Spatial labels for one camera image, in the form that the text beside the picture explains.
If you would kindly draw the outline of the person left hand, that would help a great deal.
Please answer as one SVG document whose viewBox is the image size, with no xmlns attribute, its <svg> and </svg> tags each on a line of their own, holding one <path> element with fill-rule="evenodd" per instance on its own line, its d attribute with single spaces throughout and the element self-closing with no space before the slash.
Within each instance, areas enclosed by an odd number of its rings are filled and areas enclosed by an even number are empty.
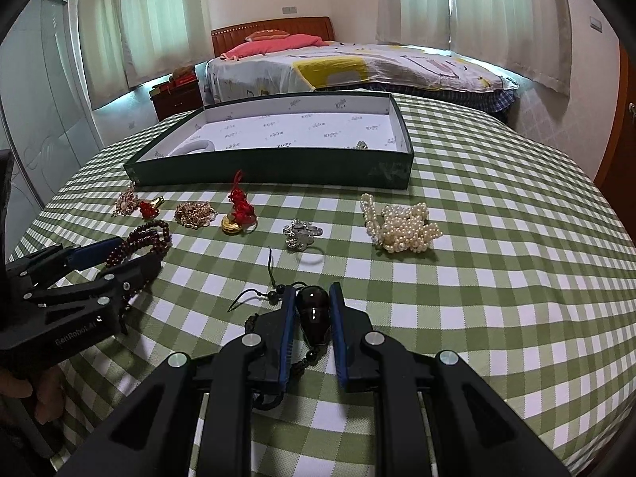
<svg viewBox="0 0 636 477">
<path fill-rule="evenodd" d="M 43 372 L 37 384 L 1 372 L 1 395 L 7 398 L 35 397 L 35 419 L 39 424 L 57 420 L 65 410 L 64 372 L 58 365 Z"/>
</svg>

